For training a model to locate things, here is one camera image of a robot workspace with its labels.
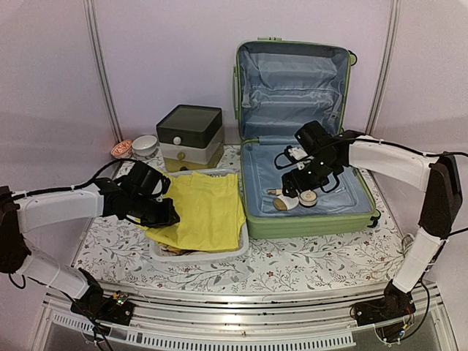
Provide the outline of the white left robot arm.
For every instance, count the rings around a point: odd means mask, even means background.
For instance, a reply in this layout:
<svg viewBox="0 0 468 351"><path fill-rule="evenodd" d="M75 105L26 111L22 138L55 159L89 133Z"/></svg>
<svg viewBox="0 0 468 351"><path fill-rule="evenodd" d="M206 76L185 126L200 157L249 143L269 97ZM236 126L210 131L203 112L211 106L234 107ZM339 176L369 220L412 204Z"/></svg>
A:
<svg viewBox="0 0 468 351"><path fill-rule="evenodd" d="M58 290L70 299L72 312L95 325L128 326L135 309L128 295L119 290L106 296L91 273L70 265L72 249L94 219L112 217L160 229L180 217L168 195L171 180L162 172L137 160L115 179L103 176L105 169L70 186L29 191L2 186L1 272ZM67 241L71 249L65 248Z"/></svg>

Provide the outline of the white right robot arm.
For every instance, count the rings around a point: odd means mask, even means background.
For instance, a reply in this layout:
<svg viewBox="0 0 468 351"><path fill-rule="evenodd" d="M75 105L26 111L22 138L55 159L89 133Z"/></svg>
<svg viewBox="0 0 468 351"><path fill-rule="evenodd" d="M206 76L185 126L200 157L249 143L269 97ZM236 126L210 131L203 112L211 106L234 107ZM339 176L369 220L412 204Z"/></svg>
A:
<svg viewBox="0 0 468 351"><path fill-rule="evenodd" d="M459 233L453 225L464 196L457 159L467 153L420 151L354 130L332 135L316 121L304 124L295 139L296 146L279 153L287 164L274 164L285 171L280 194L284 201L307 205L313 191L324 190L330 177L338 178L351 167L393 179L409 190L409 204L397 205L398 195L385 195L384 203L397 227L412 233L412 243L382 297L358 302L351 312L359 326L414 316L412 291L423 283L449 238Z"/></svg>

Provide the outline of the drawer cabinet with dark top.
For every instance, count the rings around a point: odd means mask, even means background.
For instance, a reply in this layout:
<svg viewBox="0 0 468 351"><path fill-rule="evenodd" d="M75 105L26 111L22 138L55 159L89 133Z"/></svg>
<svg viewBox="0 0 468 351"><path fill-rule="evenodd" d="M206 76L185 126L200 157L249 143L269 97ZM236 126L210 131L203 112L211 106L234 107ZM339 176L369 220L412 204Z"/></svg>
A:
<svg viewBox="0 0 468 351"><path fill-rule="evenodd" d="M165 169L215 168L224 153L222 109L178 105L156 125Z"/></svg>

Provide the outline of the green hard-shell suitcase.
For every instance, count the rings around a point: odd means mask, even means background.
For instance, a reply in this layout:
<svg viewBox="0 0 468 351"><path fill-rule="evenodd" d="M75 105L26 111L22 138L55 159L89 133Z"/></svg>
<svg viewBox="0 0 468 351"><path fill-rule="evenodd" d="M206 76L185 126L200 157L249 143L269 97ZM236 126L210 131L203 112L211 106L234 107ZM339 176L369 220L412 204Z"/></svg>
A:
<svg viewBox="0 0 468 351"><path fill-rule="evenodd" d="M284 170L275 157L296 146L295 133L312 121L332 135L343 132L350 70L356 55L307 42L256 40L241 44L233 75L233 105L241 138L241 179L249 236L295 238L351 233L376 227L381 214L361 173L351 167L330 193L316 189L317 204L277 211Z"/></svg>

